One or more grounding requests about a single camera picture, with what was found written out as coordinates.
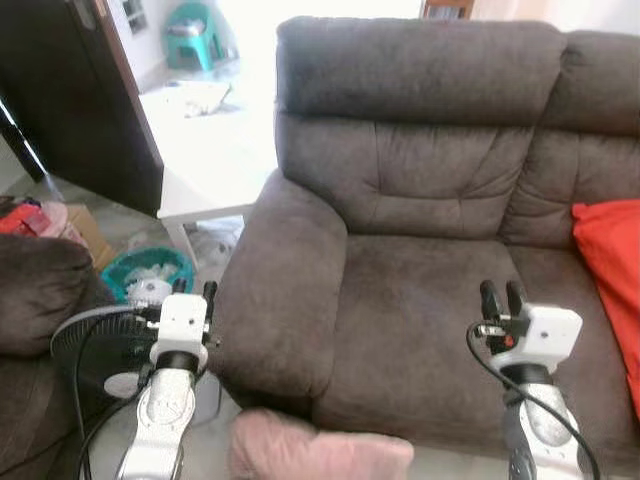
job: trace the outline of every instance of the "window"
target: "window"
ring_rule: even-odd
[[[147,28],[147,18],[142,9],[142,0],[122,0],[122,7],[134,35]]]

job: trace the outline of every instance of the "laundry basket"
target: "laundry basket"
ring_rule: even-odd
[[[129,277],[136,268],[152,268],[155,265],[164,267],[175,265],[177,271],[165,280],[173,284],[178,278],[187,282],[185,293],[193,290],[194,269],[191,260],[184,254],[168,247],[147,247],[123,253],[102,271],[102,280],[111,289],[118,303],[127,303],[127,287],[134,281]]]

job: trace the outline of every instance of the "dark wooden door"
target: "dark wooden door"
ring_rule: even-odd
[[[155,216],[162,163],[103,0],[0,1],[0,96],[47,171]]]

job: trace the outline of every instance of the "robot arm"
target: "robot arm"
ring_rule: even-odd
[[[207,363],[203,337],[209,332],[208,307],[200,295],[176,293],[164,300],[160,321],[148,324],[158,329],[149,355],[156,371],[138,401],[136,435],[120,464],[118,480],[180,477],[182,437],[196,406],[195,378]]]
[[[484,322],[474,333],[487,339],[492,354],[490,366],[472,352],[507,387],[503,426],[510,451],[509,478],[584,478],[578,465],[579,443],[575,435],[538,403],[522,395],[525,392],[551,407],[577,432],[576,420],[553,384],[551,373],[571,354],[582,319],[571,310],[527,303],[514,282],[507,284],[511,315],[503,313],[491,282],[483,282],[480,291]],[[594,478],[599,478],[595,461],[593,466]]]

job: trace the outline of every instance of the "sofa armrest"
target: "sofa armrest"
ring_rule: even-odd
[[[254,398],[324,390],[346,246],[340,216],[276,170],[216,295],[209,368],[225,385]]]

